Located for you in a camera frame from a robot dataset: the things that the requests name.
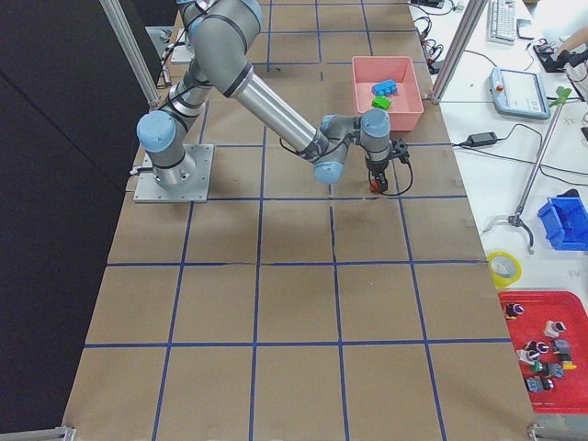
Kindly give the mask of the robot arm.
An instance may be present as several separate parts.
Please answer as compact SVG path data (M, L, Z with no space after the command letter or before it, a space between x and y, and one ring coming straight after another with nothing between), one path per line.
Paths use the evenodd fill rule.
M183 141L211 89L233 98L280 138L281 146L312 164L321 183L339 181L351 145L365 155L371 191L387 195L386 169L410 162L406 144L390 137L388 114L372 108L362 116L327 115L314 128L255 72L246 54L263 25L256 1L180 1L186 42L194 57L166 100L137 124L139 141L152 162L151 179L162 190L187 188L200 161Z

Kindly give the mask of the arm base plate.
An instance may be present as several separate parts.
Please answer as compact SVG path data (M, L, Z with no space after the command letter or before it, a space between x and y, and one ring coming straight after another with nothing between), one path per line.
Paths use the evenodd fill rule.
M209 196L214 144L185 144L185 157L174 168L153 166L147 153L135 167L138 180L133 200L136 203L206 203Z

